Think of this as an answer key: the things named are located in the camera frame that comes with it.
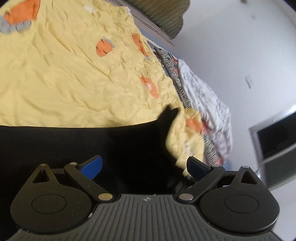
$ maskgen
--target white wall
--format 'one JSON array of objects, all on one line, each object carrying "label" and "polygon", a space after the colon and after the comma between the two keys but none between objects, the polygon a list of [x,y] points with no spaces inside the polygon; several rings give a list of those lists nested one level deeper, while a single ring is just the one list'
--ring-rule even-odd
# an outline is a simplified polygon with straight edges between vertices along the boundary
[{"label": "white wall", "polygon": [[233,168],[256,169],[248,128],[296,104],[295,26],[272,0],[191,0],[174,43],[230,107]]}]

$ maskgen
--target orange patch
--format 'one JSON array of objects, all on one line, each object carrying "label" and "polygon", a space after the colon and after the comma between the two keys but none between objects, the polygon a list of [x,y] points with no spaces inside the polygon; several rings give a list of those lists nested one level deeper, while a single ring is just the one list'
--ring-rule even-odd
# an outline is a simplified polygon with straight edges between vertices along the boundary
[{"label": "orange patch", "polygon": [[14,6],[4,18],[10,25],[35,20],[40,7],[40,0],[25,0]]},{"label": "orange patch", "polygon": [[194,130],[196,133],[202,132],[202,124],[198,120],[196,120],[195,118],[186,119],[186,126],[190,129]]},{"label": "orange patch", "polygon": [[144,49],[143,43],[140,40],[140,35],[139,34],[132,34],[131,37],[133,38],[133,41],[135,44],[138,46],[138,50],[145,56],[149,57],[147,54],[146,50]]},{"label": "orange patch", "polygon": [[96,54],[100,57],[106,55],[107,53],[109,53],[112,50],[112,45],[105,41],[105,40],[100,40],[98,41],[98,43],[96,44]]},{"label": "orange patch", "polygon": [[156,88],[156,85],[152,82],[150,78],[141,77],[141,82],[146,85],[146,87],[149,89],[150,94],[153,98],[159,98],[159,94]]}]

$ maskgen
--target yellow blanket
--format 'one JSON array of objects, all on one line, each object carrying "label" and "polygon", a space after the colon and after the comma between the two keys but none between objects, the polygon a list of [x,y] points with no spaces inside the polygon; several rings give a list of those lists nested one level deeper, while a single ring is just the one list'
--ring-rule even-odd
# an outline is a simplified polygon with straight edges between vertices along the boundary
[{"label": "yellow blanket", "polygon": [[[0,16],[20,2],[10,0]],[[0,33],[0,46],[0,125],[134,125],[157,119],[170,104],[180,113],[168,150],[184,169],[190,155],[203,159],[199,128],[186,127],[186,119],[200,121],[199,114],[184,110],[125,7],[103,0],[41,0],[30,27]]]}]

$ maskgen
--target gray ribbed surface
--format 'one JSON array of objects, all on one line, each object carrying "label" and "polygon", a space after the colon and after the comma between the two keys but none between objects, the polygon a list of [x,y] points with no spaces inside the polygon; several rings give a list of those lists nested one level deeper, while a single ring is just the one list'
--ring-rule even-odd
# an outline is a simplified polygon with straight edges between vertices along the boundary
[{"label": "gray ribbed surface", "polygon": [[11,241],[169,240],[169,241],[278,241],[273,233],[255,237],[224,234],[207,224],[193,205],[176,202],[171,195],[122,195],[101,204],[80,227],[50,236],[19,231]]}]

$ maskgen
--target metal screw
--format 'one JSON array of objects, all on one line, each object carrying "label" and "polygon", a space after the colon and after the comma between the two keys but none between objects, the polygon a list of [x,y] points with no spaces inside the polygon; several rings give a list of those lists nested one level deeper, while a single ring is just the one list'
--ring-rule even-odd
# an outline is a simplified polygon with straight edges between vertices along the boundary
[{"label": "metal screw", "polygon": [[183,200],[183,201],[191,201],[191,200],[194,198],[194,196],[193,196],[192,194],[190,194],[190,193],[182,193],[182,194],[179,196],[179,198],[180,198],[181,200]]},{"label": "metal screw", "polygon": [[101,193],[98,196],[98,199],[102,200],[102,201],[109,201],[113,198],[113,195],[110,193]]}]

